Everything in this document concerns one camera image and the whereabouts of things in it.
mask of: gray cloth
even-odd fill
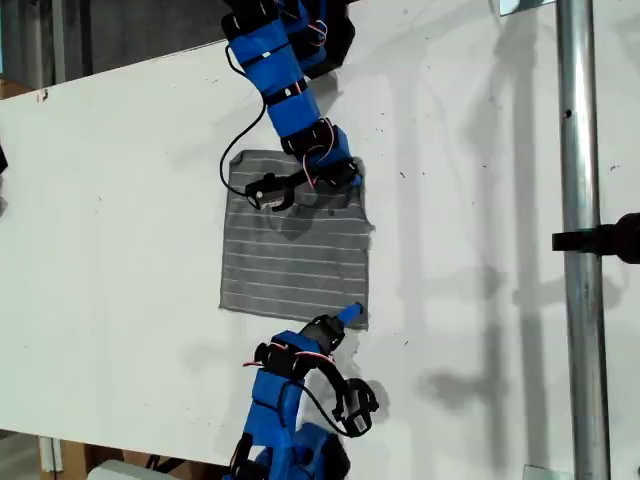
[[[298,162],[283,152],[244,151],[230,162],[229,183],[265,173],[289,175]],[[255,210],[229,192],[224,227],[220,307],[308,322],[349,304],[367,307],[369,235],[361,188],[336,192],[305,184],[289,210]],[[352,325],[366,328],[363,315]]]

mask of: black clamp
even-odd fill
[[[553,235],[554,252],[617,255],[629,264],[640,264],[640,213],[629,213],[615,225]]]
[[[380,405],[375,393],[364,380],[350,378],[346,383],[347,390],[342,396],[342,402],[339,401],[333,410],[333,417],[342,423],[351,438],[361,437],[371,430],[371,413],[376,412]]]
[[[321,168],[310,168],[311,174],[334,189],[349,185],[359,175],[358,165],[352,158],[333,162]],[[286,210],[293,205],[295,189],[307,181],[304,171],[288,177],[267,173],[261,180],[245,187],[249,203],[256,209],[271,207],[274,212]]]

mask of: white stripe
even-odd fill
[[[343,250],[346,252],[361,252],[361,248],[344,248],[344,247],[333,247],[331,245],[293,245],[287,243],[271,243],[271,242],[256,242],[253,240],[225,240],[225,242],[229,243],[248,243],[250,245],[269,245],[271,247],[290,247],[290,248],[331,248],[333,250]]]
[[[257,287],[269,287],[269,288],[288,288],[291,290],[305,290],[307,292],[320,292],[320,293],[337,293],[340,295],[346,295],[348,297],[364,297],[364,293],[346,293],[339,292],[338,290],[322,290],[321,288],[304,288],[304,287],[291,287],[289,285],[273,285],[271,283],[259,283],[259,282],[245,282],[244,280],[236,280],[235,278],[227,278],[230,282],[244,283],[246,285],[255,285]]]
[[[251,158],[251,157],[242,157],[242,162],[277,162],[277,163],[284,163],[285,165],[300,165],[297,161],[295,160],[283,160],[281,158]]]
[[[325,305],[322,303],[309,303],[309,302],[298,302],[296,300],[280,300],[277,298],[267,298],[267,297],[254,297],[253,295],[246,295],[244,293],[233,293],[233,292],[222,292],[223,295],[235,295],[237,297],[247,297],[253,298],[254,300],[263,300],[265,302],[278,302],[278,303],[293,303],[296,305],[310,305],[312,307],[323,307],[323,308],[344,308],[344,305]]]
[[[271,228],[257,228],[257,227],[230,227],[227,225],[229,230],[251,230],[255,232],[298,232],[298,233],[306,233],[304,230],[295,230],[292,228],[281,228],[279,230],[272,230]],[[366,237],[368,233],[341,233],[341,232],[322,232],[322,235],[346,235],[349,237]]]
[[[364,278],[342,278],[342,277],[336,277],[334,275],[319,275],[317,273],[280,272],[277,270],[260,270],[259,268],[230,267],[228,265],[225,266],[224,268],[228,270],[243,270],[245,272],[273,273],[277,275],[299,275],[301,277],[314,277],[314,278],[331,278],[333,280],[343,280],[345,282],[364,282]]]
[[[295,217],[283,217],[280,215],[262,215],[260,213],[246,213],[246,212],[227,212],[227,215],[238,215],[241,217],[261,217],[261,218],[282,218],[283,220],[301,220],[305,222],[314,221],[314,222],[327,222],[331,220],[351,220],[364,222],[362,218],[295,218]]]
[[[306,258],[285,258],[285,257],[264,257],[261,255],[251,255],[249,253],[229,253],[226,252],[225,255],[233,255],[234,257],[249,257],[249,258],[260,258],[262,260],[286,260],[288,262],[309,262],[309,263],[329,263],[332,265],[339,265],[339,266],[349,266],[349,267],[364,267],[365,264],[364,263],[338,263],[338,262],[332,262],[331,260],[310,260],[310,259],[306,259]]]
[[[231,172],[231,175],[262,175],[264,172]]]
[[[299,315],[292,315],[290,313],[276,313],[267,312],[266,310],[252,310],[250,308],[234,307],[233,305],[223,305],[222,308],[226,308],[230,312],[248,313],[250,315],[272,315],[274,317],[290,318],[293,320],[305,320],[307,322],[310,320],[309,317],[301,317]]]

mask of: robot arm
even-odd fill
[[[332,428],[351,438],[371,428],[371,412],[378,409],[375,394],[363,380],[344,379],[329,357],[342,342],[345,326],[361,314],[362,306],[354,304],[335,316],[314,319],[299,333],[284,331],[258,346],[254,359],[261,368],[228,478],[340,480],[346,476],[350,464],[338,437],[312,423],[296,431],[296,418],[302,391],[311,395],[304,385],[305,376],[318,368],[336,392],[334,420],[315,397],[310,398]],[[255,461],[249,459],[253,446],[265,447]]]
[[[236,193],[255,208],[278,211],[293,204],[294,190],[304,182],[359,185],[346,135],[321,116],[305,80],[342,65],[355,35],[347,16],[352,0],[225,1],[233,11],[222,20],[227,49],[262,95],[283,150],[302,167],[288,177],[266,174]]]

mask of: black cable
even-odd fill
[[[233,64],[233,62],[231,61],[231,56],[229,55],[230,48],[231,47],[229,45],[227,45],[227,47],[224,49],[224,52],[225,52],[225,55],[227,56],[227,61],[229,62],[229,66],[231,67],[231,70],[236,72],[238,75],[242,75],[244,78],[247,78],[247,75],[242,70],[239,70],[238,68],[236,68],[235,65]],[[222,157],[220,157],[220,180],[222,180],[222,184],[225,187],[227,187],[227,190],[229,190],[230,192],[233,192],[236,195],[240,195],[241,197],[244,197],[244,198],[249,198],[249,196],[246,193],[240,192],[236,188],[232,187],[225,180],[225,178],[224,178],[224,161],[227,158],[227,155],[229,154],[229,151],[234,147],[234,145],[236,143],[238,143],[238,141],[242,137],[244,137],[253,127],[255,127],[260,120],[262,120],[262,117],[264,117],[264,114],[265,114],[266,111],[267,111],[267,103],[264,101],[264,98],[263,98],[262,99],[262,110],[260,111],[260,114],[258,115],[258,117],[251,123],[251,125],[249,125],[247,128],[245,128],[242,132],[240,132],[236,136],[236,138],[234,138],[231,141],[229,146],[225,149],[224,153],[222,154]]]
[[[331,420],[331,418],[329,418],[329,415],[327,414],[327,412],[324,411],[324,408],[322,408],[322,405],[320,405],[320,402],[315,397],[315,395],[311,393],[311,390],[309,390],[307,387],[305,387],[301,383],[296,382],[295,380],[289,380],[287,383],[285,383],[282,386],[282,389],[280,390],[280,395],[278,396],[278,418],[280,419],[280,425],[283,428],[286,428],[286,424],[284,421],[284,417],[282,416],[282,402],[284,401],[284,392],[286,391],[289,385],[295,385],[296,387],[298,387],[300,390],[302,390],[304,393],[306,393],[309,396],[309,398],[314,403],[314,405],[316,406],[320,414],[323,416],[326,422],[331,426],[331,428],[333,428],[336,431],[336,433],[342,435],[343,437],[353,438],[347,432],[345,432],[340,427],[338,427],[333,422],[333,420]]]

